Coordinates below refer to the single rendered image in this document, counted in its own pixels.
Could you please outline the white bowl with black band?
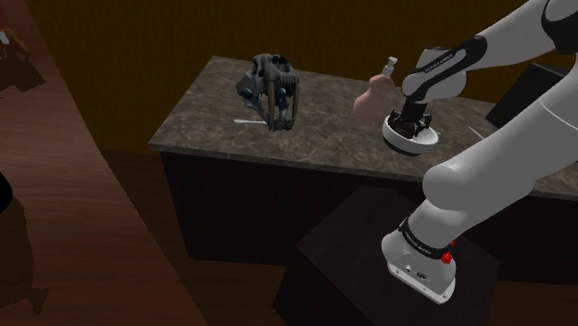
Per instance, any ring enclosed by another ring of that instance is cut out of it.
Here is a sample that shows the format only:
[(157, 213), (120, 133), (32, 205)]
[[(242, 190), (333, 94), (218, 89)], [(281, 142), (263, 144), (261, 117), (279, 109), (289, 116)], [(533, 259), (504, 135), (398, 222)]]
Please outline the white bowl with black band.
[(437, 145), (439, 135), (432, 127), (424, 128), (410, 139), (396, 132), (390, 125), (390, 118), (398, 116), (399, 114), (393, 111), (383, 122), (383, 139), (390, 148), (406, 156), (419, 156)]

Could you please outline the dark cabinet with marble top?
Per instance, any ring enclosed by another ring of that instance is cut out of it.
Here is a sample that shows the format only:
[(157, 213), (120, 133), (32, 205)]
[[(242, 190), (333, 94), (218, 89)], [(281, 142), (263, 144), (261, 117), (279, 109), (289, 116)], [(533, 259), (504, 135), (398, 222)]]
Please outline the dark cabinet with marble top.
[(439, 144), (407, 157), (377, 122), (357, 119), (364, 81), (303, 71), (290, 131), (270, 132), (235, 91), (249, 63), (212, 57), (150, 140), (161, 155), (186, 252), (204, 260), (283, 265), (294, 245), (360, 186), (399, 192), (414, 206), (421, 178), (483, 137), (491, 104), (431, 104)]

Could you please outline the pink pump dispenser bottle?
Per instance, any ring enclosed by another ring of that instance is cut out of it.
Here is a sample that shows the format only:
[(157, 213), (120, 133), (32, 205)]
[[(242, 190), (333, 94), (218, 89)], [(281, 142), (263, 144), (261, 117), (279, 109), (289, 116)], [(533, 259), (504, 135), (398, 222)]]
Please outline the pink pump dispenser bottle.
[(353, 112), (357, 118), (369, 121), (382, 122), (387, 116), (386, 99), (394, 89), (395, 83), (391, 78), (397, 58), (388, 57), (388, 62), (380, 74), (369, 79), (368, 90), (360, 95), (353, 105)]

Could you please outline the dark sabre-tooth skull figure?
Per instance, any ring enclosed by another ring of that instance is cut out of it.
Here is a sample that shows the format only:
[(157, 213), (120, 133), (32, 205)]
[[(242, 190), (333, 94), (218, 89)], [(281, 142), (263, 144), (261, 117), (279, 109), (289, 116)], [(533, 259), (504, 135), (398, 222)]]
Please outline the dark sabre-tooth skull figure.
[(245, 107), (253, 108), (269, 130), (293, 128), (299, 105), (299, 78), (285, 56), (260, 54), (236, 84)]

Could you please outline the black box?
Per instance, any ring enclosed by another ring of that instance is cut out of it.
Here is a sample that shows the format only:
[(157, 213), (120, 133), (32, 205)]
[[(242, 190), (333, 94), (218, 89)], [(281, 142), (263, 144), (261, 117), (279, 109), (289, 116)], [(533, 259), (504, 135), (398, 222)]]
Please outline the black box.
[(494, 105), (485, 120), (495, 130), (501, 129), (569, 72), (569, 69), (532, 63)]

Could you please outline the dark robot stand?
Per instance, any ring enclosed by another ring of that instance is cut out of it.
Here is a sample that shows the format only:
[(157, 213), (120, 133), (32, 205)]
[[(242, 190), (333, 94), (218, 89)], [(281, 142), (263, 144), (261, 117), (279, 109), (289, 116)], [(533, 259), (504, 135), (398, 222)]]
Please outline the dark robot stand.
[(362, 186), (295, 247), (274, 307), (287, 326), (488, 326), (498, 261), (457, 240), (456, 289), (438, 305), (391, 275), (381, 240), (415, 206)]

